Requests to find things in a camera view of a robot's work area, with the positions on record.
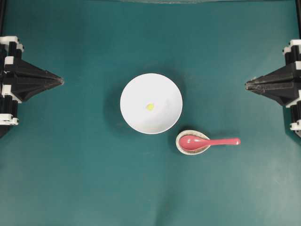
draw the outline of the white plate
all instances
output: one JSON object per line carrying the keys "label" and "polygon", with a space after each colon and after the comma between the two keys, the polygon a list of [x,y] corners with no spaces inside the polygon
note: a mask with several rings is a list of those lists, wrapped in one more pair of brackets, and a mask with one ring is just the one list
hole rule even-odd
{"label": "white plate", "polygon": [[120,109],[133,129],[146,134],[170,129],[182,112],[182,96],[169,78],[160,74],[142,74],[123,89]]}

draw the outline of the white bracket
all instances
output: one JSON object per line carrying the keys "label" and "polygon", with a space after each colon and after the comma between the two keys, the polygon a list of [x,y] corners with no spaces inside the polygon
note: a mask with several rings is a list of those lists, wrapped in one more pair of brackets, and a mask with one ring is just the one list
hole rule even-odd
{"label": "white bracket", "polygon": [[14,118],[12,114],[0,114],[0,125],[16,126],[19,124],[19,119]]}
{"label": "white bracket", "polygon": [[17,49],[20,49],[22,52],[24,52],[24,46],[19,42],[17,36],[3,36],[0,37],[0,44],[5,45],[5,50],[8,51],[9,42],[14,41],[17,43]]}
{"label": "white bracket", "polygon": [[11,92],[11,85],[2,85],[2,96],[12,96],[13,100],[18,101],[18,104],[21,104],[22,101],[19,100],[12,92]]}
{"label": "white bracket", "polygon": [[292,105],[296,105],[297,102],[301,100],[301,90],[298,90],[298,92],[299,92],[299,97],[294,101],[290,102],[289,104],[287,104],[286,108],[290,108]]}
{"label": "white bracket", "polygon": [[293,39],[290,41],[289,46],[284,47],[282,54],[290,53],[292,51],[292,46],[299,46],[299,52],[301,53],[301,40]]}
{"label": "white bracket", "polygon": [[301,130],[301,124],[297,123],[297,122],[291,123],[290,124],[290,129],[294,130],[294,131]]}
{"label": "white bracket", "polygon": [[14,57],[13,56],[6,56],[4,59],[4,66],[5,65],[13,65],[14,64]]}

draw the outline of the spoon handle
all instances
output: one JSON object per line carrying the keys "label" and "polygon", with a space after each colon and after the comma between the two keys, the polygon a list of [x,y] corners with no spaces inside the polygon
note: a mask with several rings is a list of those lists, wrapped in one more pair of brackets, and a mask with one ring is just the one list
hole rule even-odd
{"label": "spoon handle", "polygon": [[229,138],[229,139],[218,139],[218,140],[209,140],[209,145],[239,145],[239,138]]}

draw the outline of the yellow food particle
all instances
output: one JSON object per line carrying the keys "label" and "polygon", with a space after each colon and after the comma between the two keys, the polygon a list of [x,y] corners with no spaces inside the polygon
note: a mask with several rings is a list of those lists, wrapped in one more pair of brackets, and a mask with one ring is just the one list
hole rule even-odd
{"label": "yellow food particle", "polygon": [[152,111],[154,109],[155,105],[153,103],[146,105],[146,109],[149,111]]}

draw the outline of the teal mat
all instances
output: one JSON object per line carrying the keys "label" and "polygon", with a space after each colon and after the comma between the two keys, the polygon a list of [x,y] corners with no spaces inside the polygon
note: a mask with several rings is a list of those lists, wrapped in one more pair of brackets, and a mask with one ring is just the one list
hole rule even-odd
{"label": "teal mat", "polygon": [[248,1],[248,0],[106,0],[106,1],[154,3],[154,4],[195,4],[195,3],[216,2],[216,1]]}
{"label": "teal mat", "polygon": [[[294,1],[9,0],[4,34],[65,84],[20,105],[0,140],[1,226],[301,225],[301,139],[281,106],[244,88],[284,65]],[[126,83],[149,72],[183,95],[159,135],[119,110]],[[183,129],[242,144],[185,156]]]}

